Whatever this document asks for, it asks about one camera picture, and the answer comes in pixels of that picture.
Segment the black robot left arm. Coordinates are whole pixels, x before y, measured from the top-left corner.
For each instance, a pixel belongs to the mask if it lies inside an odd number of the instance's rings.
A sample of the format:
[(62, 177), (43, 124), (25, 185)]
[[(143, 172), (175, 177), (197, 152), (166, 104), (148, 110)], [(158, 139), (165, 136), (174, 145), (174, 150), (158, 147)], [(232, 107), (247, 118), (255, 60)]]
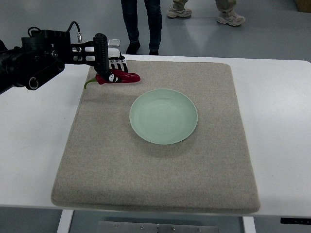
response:
[(106, 81), (113, 77), (109, 70), (107, 38), (102, 33), (84, 43), (78, 30), (75, 44), (70, 40), (70, 30), (30, 27), (28, 35), (21, 39), (21, 47), (9, 50), (3, 42), (0, 44), (1, 93), (12, 87), (37, 90), (61, 73), (66, 64), (92, 66)]

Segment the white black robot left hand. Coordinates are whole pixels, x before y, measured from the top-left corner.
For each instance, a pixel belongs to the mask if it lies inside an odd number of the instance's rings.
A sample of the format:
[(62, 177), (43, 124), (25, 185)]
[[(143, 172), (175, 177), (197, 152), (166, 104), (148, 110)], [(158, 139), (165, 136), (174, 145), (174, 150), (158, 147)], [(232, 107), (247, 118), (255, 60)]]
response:
[(108, 48), (109, 69), (112, 73), (107, 83), (129, 83), (126, 79), (127, 61), (117, 48)]

